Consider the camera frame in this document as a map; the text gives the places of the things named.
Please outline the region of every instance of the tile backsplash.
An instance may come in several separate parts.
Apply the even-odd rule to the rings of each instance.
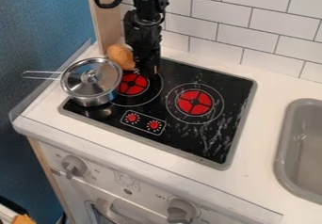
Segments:
[[[322,82],[322,0],[170,0],[167,12],[164,46]]]

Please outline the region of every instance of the gray sink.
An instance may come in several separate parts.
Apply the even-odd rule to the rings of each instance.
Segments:
[[[322,204],[321,101],[301,99],[288,106],[274,169],[288,191]]]

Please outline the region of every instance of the blue wall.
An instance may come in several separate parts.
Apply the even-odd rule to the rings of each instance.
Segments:
[[[8,112],[40,83],[23,79],[23,71],[55,70],[89,38],[88,0],[0,0],[0,195],[39,224],[55,223],[62,211]]]

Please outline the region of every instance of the pot handle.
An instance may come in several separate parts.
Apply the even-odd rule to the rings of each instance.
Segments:
[[[50,79],[50,80],[59,80],[60,75],[63,72],[52,72],[52,71],[24,71],[22,73],[23,78],[31,79]]]

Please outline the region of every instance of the black cooktop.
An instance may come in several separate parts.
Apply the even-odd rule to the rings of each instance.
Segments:
[[[255,89],[248,79],[162,59],[152,79],[125,72],[112,103],[88,108],[69,100],[61,112],[225,169],[233,160]]]

